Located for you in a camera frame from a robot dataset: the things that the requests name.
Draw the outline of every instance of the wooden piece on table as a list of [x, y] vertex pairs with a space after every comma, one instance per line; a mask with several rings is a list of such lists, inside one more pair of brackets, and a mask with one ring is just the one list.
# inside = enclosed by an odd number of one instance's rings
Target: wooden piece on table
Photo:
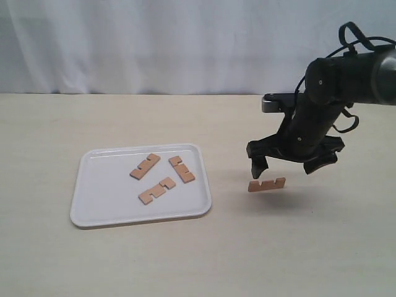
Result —
[[146, 173], [153, 168], [155, 164], [157, 164], [161, 160], [161, 157], [151, 153], [148, 155], [148, 157], [143, 160], [139, 165], [137, 165], [137, 169], [133, 169], [131, 173], [129, 173], [130, 176], [137, 180], [141, 180], [143, 176], [146, 175]]
[[286, 178], [277, 178], [274, 181], [263, 181], [261, 184], [259, 181], [250, 181], [248, 192], [259, 192], [259, 191], [268, 191], [275, 189], [282, 189], [285, 187]]

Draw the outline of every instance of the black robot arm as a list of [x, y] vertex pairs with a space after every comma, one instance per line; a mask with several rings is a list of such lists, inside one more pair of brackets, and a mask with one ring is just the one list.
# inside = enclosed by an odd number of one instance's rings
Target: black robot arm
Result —
[[[353, 43], [345, 41], [349, 28], [356, 36]], [[305, 75], [305, 92], [266, 94], [262, 99], [265, 113], [285, 114], [276, 134], [261, 140], [250, 141], [248, 157], [252, 159], [252, 176], [257, 179], [268, 168], [266, 157], [304, 163], [310, 174], [317, 169], [337, 162], [336, 152], [344, 148], [340, 137], [326, 133], [343, 113], [351, 115], [347, 108], [354, 103], [396, 105], [396, 42], [382, 37], [365, 37], [352, 22], [340, 27], [342, 47], [326, 58], [310, 63]], [[374, 46], [371, 40], [390, 44]], [[370, 52], [358, 54], [354, 45], [361, 43]], [[348, 49], [343, 56], [332, 57]]]

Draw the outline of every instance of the white curtain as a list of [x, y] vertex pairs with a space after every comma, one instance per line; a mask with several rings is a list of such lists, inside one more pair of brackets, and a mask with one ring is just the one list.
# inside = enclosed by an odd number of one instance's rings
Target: white curtain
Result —
[[396, 38], [395, 0], [0, 0], [2, 93], [293, 90], [352, 20]]

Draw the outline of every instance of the wooden puzzle piece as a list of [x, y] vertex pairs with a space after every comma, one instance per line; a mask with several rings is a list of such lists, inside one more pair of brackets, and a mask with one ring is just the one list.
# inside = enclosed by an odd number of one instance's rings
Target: wooden puzzle piece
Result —
[[165, 178], [160, 181], [160, 185], [166, 187], [168, 190], [176, 187], [176, 183], [171, 178]]
[[195, 180], [196, 177], [189, 171], [187, 166], [185, 164], [181, 164], [183, 161], [180, 156], [170, 158], [169, 162], [185, 184]]
[[172, 167], [175, 167], [177, 164], [183, 162], [182, 159], [179, 156], [175, 156], [173, 158], [169, 159], [169, 162], [171, 163]]
[[176, 186], [176, 183], [171, 179], [171, 178], [165, 178], [162, 181], [160, 181], [158, 184], [156, 184], [154, 187], [151, 189], [148, 189], [141, 193], [138, 197], [140, 201], [143, 202], [144, 205], [147, 205], [151, 202], [153, 202], [153, 196], [155, 198], [160, 197], [161, 195], [166, 193], [165, 188], [168, 190], [174, 188]]
[[141, 180], [143, 176], [145, 176], [146, 173], [151, 168], [153, 168], [153, 166], [157, 164], [158, 161], [160, 161], [160, 159], [161, 159], [160, 156], [151, 153], [150, 155], [148, 155], [148, 157], [145, 160], [143, 160], [139, 165], [137, 165], [137, 169], [133, 169], [132, 172], [129, 173], [129, 175], [137, 180]]
[[268, 191], [275, 189], [282, 189], [285, 187], [286, 178], [277, 178], [274, 181], [263, 181], [261, 184], [259, 181], [250, 181], [248, 192]]

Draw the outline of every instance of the beige tabletop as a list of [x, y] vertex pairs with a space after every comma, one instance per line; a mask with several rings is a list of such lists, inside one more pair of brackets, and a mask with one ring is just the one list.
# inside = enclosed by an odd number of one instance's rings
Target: beige tabletop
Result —
[[[270, 159], [286, 188], [248, 193], [246, 144], [282, 120], [260, 96], [0, 95], [0, 296], [395, 296], [396, 108], [353, 111], [337, 164]], [[202, 149], [206, 216], [71, 223], [85, 152], [180, 142]]]

